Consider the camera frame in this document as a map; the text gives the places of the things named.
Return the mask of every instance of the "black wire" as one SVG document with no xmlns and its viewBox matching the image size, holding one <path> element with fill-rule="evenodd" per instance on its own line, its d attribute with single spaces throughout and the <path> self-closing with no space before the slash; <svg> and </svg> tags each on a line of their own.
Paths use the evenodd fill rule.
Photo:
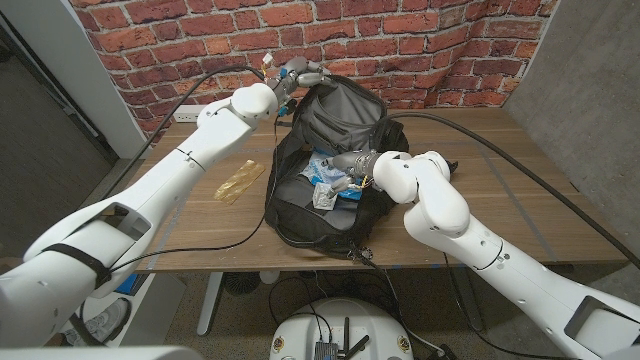
<svg viewBox="0 0 640 360">
<path fill-rule="evenodd" d="M 191 86 L 189 91 L 187 91 L 184 95 L 182 95 L 180 100 L 178 100 L 178 102 L 173 106 L 173 108 L 171 108 L 171 110 L 169 110 L 169 113 L 167 113 L 167 115 L 164 116 L 164 118 L 162 119 L 162 122 L 160 122 L 158 127 L 156 127 L 156 129 L 153 131 L 153 133 L 151 133 L 151 135 L 149 136 L 147 141 L 144 143 L 144 145 L 142 145 L 140 147 L 140 149 L 133 156 L 133 158 L 131 160 L 129 160 L 129 163 L 127 163 L 127 166 L 125 166 L 125 168 L 122 169 L 122 172 L 120 173 L 120 175 L 118 175 L 118 177 L 116 177 L 116 179 L 111 183 L 111 185 L 109 185 L 109 188 L 104 192 L 104 194 L 102 194 L 102 196 L 100 197 L 100 199 L 98 201 L 106 199 L 109 196 L 109 194 L 113 191 L 113 189 L 116 188 L 116 186 L 122 180 L 122 178 L 124 178 L 124 176 L 127 174 L 127 172 L 129 172 L 129 170 L 131 170 L 131 168 L 133 167 L 133 164 L 135 164 L 135 162 L 138 159 L 140 159 L 140 157 L 147 150 L 149 145 L 151 145 L 151 143 L 156 138 L 158 133 L 160 133 L 160 130 L 162 130 L 162 128 L 164 128 L 164 126 L 167 124 L 169 119 L 171 119 L 171 117 L 176 112 L 176 110 L 178 110 L 178 107 L 180 107 L 180 105 L 182 105 L 185 102 L 185 100 L 187 100 L 189 95 L 191 95 L 191 93 L 196 88 L 198 88 L 198 86 L 200 86 L 200 84 L 202 84 L 205 80 L 207 80 L 208 78 L 212 77 L 213 75 L 216 75 L 216 74 L 219 74 L 219 73 L 228 72 L 228 71 L 244 71 L 244 70 L 249 70 L 252 73 L 254 73 L 257 77 L 259 77 L 260 80 L 264 80 L 264 75 L 260 71 L 254 69 L 254 68 L 252 68 L 250 66 L 231 65 L 231 66 L 223 66 L 221 68 L 218 68 L 216 70 L 208 72 L 200 80 L 196 81 L 196 83 L 193 84 L 193 86 Z"/>
<path fill-rule="evenodd" d="M 331 334 L 331 326 L 329 326 L 329 322 L 327 321 L 327 319 L 324 318 L 324 316 L 316 313 L 315 311 L 314 312 L 297 312 L 287 316 L 287 318 L 282 321 L 284 322 L 297 315 L 311 315 L 311 316 L 315 316 L 316 320 L 318 320 L 318 318 L 322 319 L 324 323 L 327 325 L 327 328 L 329 329 L 329 344 L 331 344 L 331 342 L 333 341 L 333 335 Z M 322 329 L 320 329 L 319 325 L 318 325 L 318 329 L 320 330 L 320 341 L 322 342 Z"/>
<path fill-rule="evenodd" d="M 504 150 L 497 147 L 495 144 L 490 142 L 489 140 L 483 138 L 482 136 L 474 133 L 473 131 L 456 124 L 455 122 L 445 119 L 440 116 L 418 113 L 418 112 L 404 112 L 397 113 L 392 115 L 387 115 L 383 120 L 391 120 L 398 118 L 410 118 L 410 117 L 420 117 L 429 120 L 437 121 L 441 124 L 447 125 L 451 128 L 454 128 L 461 133 L 471 137 L 472 139 L 478 141 L 482 145 L 488 147 L 493 150 L 496 154 L 500 155 L 503 159 L 507 160 L 511 165 L 515 166 L 518 170 L 520 170 L 523 174 L 527 175 L 533 181 L 538 183 L 538 185 L 542 186 L 545 190 L 547 190 L 551 195 L 553 195 L 556 199 L 560 200 L 564 205 L 566 205 L 571 211 L 573 211 L 576 215 L 578 215 L 582 220 L 584 220 L 589 226 L 591 226 L 594 230 L 596 230 L 600 235 L 602 235 L 607 241 L 611 243 L 611 245 L 615 246 L 633 265 L 635 265 L 638 269 L 640 269 L 640 259 L 631 252 L 624 244 L 622 244 L 618 239 L 616 239 L 613 235 L 611 235 L 605 228 L 603 228 L 600 224 L 598 224 L 595 220 L 593 220 L 587 213 L 585 213 L 582 209 L 580 209 L 576 204 L 574 204 L 571 200 L 569 200 L 566 196 L 562 195 L 558 190 L 556 190 L 553 186 L 549 185 L 546 181 L 536 175 L 533 171 L 529 170 L 526 166 L 522 165 L 518 160 L 514 159 L 511 155 L 506 153 Z"/>
<path fill-rule="evenodd" d="M 575 358 L 569 358 L 569 357 L 564 357 L 564 356 L 547 356 L 547 355 L 535 355 L 535 354 L 520 353 L 520 352 L 517 352 L 517 351 L 505 349 L 505 348 L 500 347 L 500 346 L 492 343 L 491 341 L 487 340 L 484 336 L 482 336 L 482 334 L 480 334 L 480 332 L 478 330 L 476 330 L 476 328 L 473 327 L 473 325 L 471 325 L 471 319 L 469 318 L 469 314 L 464 310 L 464 307 L 460 303 L 460 299 L 462 298 L 462 295 L 460 293 L 460 287 L 458 285 L 458 281 L 456 280 L 455 276 L 453 276 L 453 270 L 451 268 L 451 265 L 449 264 L 449 258 L 447 257 L 446 253 L 443 252 L 443 254 L 444 254 L 444 261 L 447 264 L 447 270 L 449 272 L 449 279 L 451 280 L 451 285 L 452 285 L 453 290 L 454 290 L 453 297 L 454 297 L 454 299 L 456 301 L 456 305 L 458 305 L 458 309 L 464 315 L 465 320 L 467 322 L 467 326 L 469 327 L 469 329 L 471 329 L 480 338 L 480 340 L 484 341 L 487 345 L 491 346 L 492 348 L 494 348 L 496 350 L 502 351 L 502 352 L 507 353 L 507 354 L 515 355 L 515 356 L 522 356 L 522 357 L 528 357 L 528 358 L 533 358 L 533 359 L 578 360 L 578 359 L 575 359 Z"/>
<path fill-rule="evenodd" d="M 275 153 L 276 159 L 277 159 L 277 156 L 278 156 L 278 146 L 277 146 L 278 145 L 278 134 L 277 134 L 277 124 L 276 123 L 278 122 L 279 118 L 280 118 L 280 116 L 277 115 L 276 119 L 273 121 L 273 136 L 274 136 L 275 144 L 276 144 L 276 146 L 274 148 L 274 153 Z M 274 166 L 275 172 L 277 173 L 278 172 L 278 162 L 276 161 L 273 164 L 273 166 Z M 269 204 L 271 203 L 271 198 L 273 197 L 273 191 L 276 188 L 276 181 L 277 181 L 277 177 L 274 177 L 273 187 L 271 188 L 271 192 L 269 193 L 269 200 L 267 200 L 267 206 L 265 208 L 269 207 Z M 144 255 L 140 255 L 140 256 L 138 256 L 136 258 L 133 258 L 133 259 L 131 259 L 131 260 L 129 260 L 129 261 L 123 263 L 123 264 L 120 264 L 120 265 L 118 265 L 116 267 L 113 267 L 113 268 L 111 268 L 109 270 L 109 272 L 113 273 L 114 271 L 116 271 L 118 269 L 121 269 L 121 268 L 123 268 L 123 267 L 125 267 L 125 266 L 127 266 L 127 265 L 129 265 L 131 263 L 134 263 L 134 262 L 136 262 L 138 260 L 142 260 L 144 258 L 147 258 L 149 256 L 154 256 L 154 255 L 170 254 L 170 253 L 185 252 L 185 251 L 217 251 L 217 250 L 231 249 L 233 247 L 242 245 L 245 242 L 247 242 L 249 239 L 251 239 L 251 237 L 253 235 L 255 235 L 256 232 L 258 232 L 258 229 L 260 229 L 260 226 L 262 226 L 262 222 L 264 221 L 264 216 L 265 216 L 265 213 L 262 213 L 262 217 L 260 218 L 260 221 L 258 222 L 258 225 L 255 227 L 255 229 L 253 229 L 253 231 L 251 232 L 251 234 L 249 234 L 249 236 L 247 236 L 246 238 L 244 238 L 244 239 L 242 239 L 242 240 L 240 240 L 240 241 L 238 241 L 236 243 L 229 244 L 229 245 L 224 245 L 224 246 L 217 246 L 217 247 L 177 248 L 177 249 L 154 251 L 154 252 L 150 252 L 150 253 L 147 253 L 147 254 L 144 254 Z"/>
<path fill-rule="evenodd" d="M 269 290 L 269 296 L 268 296 L 268 299 L 267 299 L 268 304 L 269 304 L 269 312 L 271 313 L 271 318 L 273 318 L 273 321 L 276 323 L 276 326 L 280 326 L 280 324 L 282 324 L 282 322 L 287 320 L 289 317 L 293 316 L 293 315 L 290 315 L 289 317 L 285 318 L 284 320 L 278 321 L 278 319 L 276 318 L 276 314 L 273 311 L 273 306 L 271 305 L 271 297 L 273 295 L 273 291 L 278 287 L 278 285 L 280 285 L 280 284 L 282 284 L 284 282 L 287 282 L 287 281 L 291 281 L 291 280 L 300 281 L 302 283 L 302 285 L 304 285 L 304 288 L 307 290 L 307 297 L 309 299 L 308 305 L 311 308 L 312 313 L 317 315 L 316 316 L 316 322 L 318 323 L 318 332 L 320 333 L 320 341 L 322 342 L 322 328 L 320 327 L 320 320 L 318 320 L 318 317 L 322 318 L 322 316 L 320 316 L 320 314 L 318 314 L 316 312 L 316 309 L 313 307 L 313 304 L 312 304 L 313 303 L 313 298 L 311 297 L 311 291 L 309 291 L 309 286 L 307 285 L 306 282 L 304 282 L 304 280 L 302 280 L 299 277 L 290 277 L 290 278 L 282 279 L 282 280 L 276 282 L 275 284 L 273 284 L 273 287 L 271 288 L 271 290 Z M 327 327 L 329 328 L 329 343 L 331 343 L 331 341 L 333 340 L 333 333 L 331 331 L 331 327 L 329 326 L 329 323 L 327 322 L 327 320 L 325 320 L 324 318 L 322 318 L 322 319 L 327 323 Z"/>
</svg>

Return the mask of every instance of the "black backpack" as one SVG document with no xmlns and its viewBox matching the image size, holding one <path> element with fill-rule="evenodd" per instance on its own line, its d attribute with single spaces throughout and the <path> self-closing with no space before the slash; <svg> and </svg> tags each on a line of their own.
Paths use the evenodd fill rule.
<svg viewBox="0 0 640 360">
<path fill-rule="evenodd" d="M 329 78 L 334 85 L 309 89 L 293 115 L 291 132 L 274 151 L 265 221 L 290 246 L 346 258 L 395 203 L 385 192 L 366 187 L 360 200 L 338 196 L 333 210 L 314 208 L 314 185 L 300 174 L 311 148 L 335 156 L 370 149 L 408 152 L 409 143 L 401 123 L 380 121 L 387 115 L 380 98 L 346 77 Z"/>
</svg>

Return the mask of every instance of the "wooden table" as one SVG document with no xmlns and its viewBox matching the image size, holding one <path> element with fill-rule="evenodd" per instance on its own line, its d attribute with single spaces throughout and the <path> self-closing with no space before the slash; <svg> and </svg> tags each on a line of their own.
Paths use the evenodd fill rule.
<svg viewBox="0 0 640 360">
<path fill-rule="evenodd" d="M 501 109 L 433 109 L 506 150 L 613 232 L 603 217 L 581 195 L 526 133 Z M 452 184 L 467 199 L 471 212 L 495 233 L 543 263 L 619 262 L 625 258 L 593 229 L 532 180 L 492 151 L 439 123 L 405 119 L 410 152 L 435 150 L 459 161 Z M 179 145 L 195 124 L 174 124 L 134 180 Z M 278 129 L 278 138 L 288 132 Z M 150 251 L 180 247 L 227 245 L 246 237 L 263 213 L 266 185 L 274 147 L 273 126 L 261 124 L 244 148 L 215 165 L 193 188 L 191 195 L 167 219 Z M 267 170 L 233 204 L 213 200 L 216 189 L 247 160 Z M 407 205 L 396 206 L 376 225 L 362 245 L 373 250 L 374 261 L 386 268 L 439 267 L 441 252 L 413 240 L 402 216 Z M 247 243 L 227 251 L 183 252 L 152 257 L 139 272 L 328 270 L 362 268 L 349 260 L 326 257 L 311 250 L 287 246 L 266 224 Z"/>
</svg>

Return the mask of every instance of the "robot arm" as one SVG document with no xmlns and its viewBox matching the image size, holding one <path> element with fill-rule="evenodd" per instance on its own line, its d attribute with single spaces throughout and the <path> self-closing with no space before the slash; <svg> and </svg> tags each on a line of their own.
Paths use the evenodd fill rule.
<svg viewBox="0 0 640 360">
<path fill-rule="evenodd" d="M 304 58 L 269 83 L 240 88 L 206 106 L 198 129 L 125 191 L 81 209 L 42 234 L 25 263 L 0 276 L 0 347 L 39 346 L 89 296 L 112 292 L 138 266 L 170 211 L 205 171 L 236 152 L 296 90 L 330 81 Z M 108 214 L 120 215 L 117 221 Z"/>
<path fill-rule="evenodd" d="M 526 313 L 567 355 L 600 359 L 640 341 L 640 307 L 549 271 L 469 212 L 438 153 L 347 153 L 328 161 L 398 203 L 416 240 L 455 256 Z"/>
</svg>

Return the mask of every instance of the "white wall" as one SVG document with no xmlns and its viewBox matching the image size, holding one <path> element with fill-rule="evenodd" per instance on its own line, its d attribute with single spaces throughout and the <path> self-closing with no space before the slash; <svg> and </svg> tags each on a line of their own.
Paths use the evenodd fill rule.
<svg viewBox="0 0 640 360">
<path fill-rule="evenodd" d="M 145 137 L 67 0 L 2 0 L 0 10 L 116 153 L 133 157 Z"/>
</svg>

